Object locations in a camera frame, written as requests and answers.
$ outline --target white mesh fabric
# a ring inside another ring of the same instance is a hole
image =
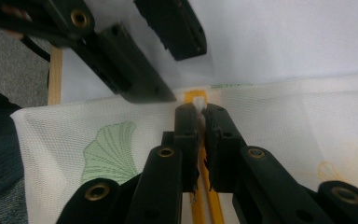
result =
[[[228,110],[248,145],[271,151],[300,184],[317,189],[321,181],[341,179],[358,187],[358,76],[206,91],[209,103]],[[174,109],[183,103],[182,92],[176,95],[173,104],[133,105],[112,97],[26,108],[12,115],[25,169],[30,223],[57,220],[81,184],[84,149],[106,125],[125,121],[136,125],[131,151],[141,172],[162,132],[173,130]],[[238,222],[231,195],[220,198],[225,221]]]

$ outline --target white fabric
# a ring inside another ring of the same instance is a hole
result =
[[[208,53],[176,62],[132,1],[86,0],[101,31],[123,22],[172,89],[358,74],[358,0],[189,0]],[[112,92],[71,51],[63,53],[62,102]]]
[[[358,187],[358,76],[259,86],[197,88],[225,107],[248,145],[271,151],[302,185],[340,179]],[[81,185],[85,148],[106,125],[136,126],[131,152],[141,172],[162,132],[173,130],[172,104],[133,105],[119,97],[25,108],[12,115],[25,169],[30,223],[53,223]],[[227,223],[238,220],[230,195],[220,195]],[[186,209],[184,220],[191,220]]]

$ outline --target brass rivet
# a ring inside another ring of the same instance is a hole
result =
[[[248,150],[248,155],[254,158],[263,158],[266,156],[266,153],[258,148],[251,148]]]
[[[106,197],[106,195],[109,193],[110,188],[107,184],[101,182],[93,185],[89,189],[87,189],[85,198],[89,201],[98,201],[102,198]]]
[[[72,23],[77,28],[85,28],[89,25],[89,17],[82,10],[74,9],[71,12]]]
[[[358,204],[358,194],[342,187],[333,187],[331,192],[344,203]]]
[[[160,157],[171,157],[174,153],[175,151],[173,151],[173,149],[169,147],[164,147],[158,151],[158,155]]]

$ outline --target gray carpet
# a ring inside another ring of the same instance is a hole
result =
[[[47,41],[34,39],[49,52]],[[23,44],[0,30],[0,92],[21,107],[48,103],[49,64]]]

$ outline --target green ginkgo leaf pattern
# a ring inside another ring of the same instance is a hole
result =
[[[131,152],[135,127],[133,122],[126,121],[98,131],[95,140],[84,149],[86,166],[82,184],[95,178],[107,178],[121,185],[137,175]]]

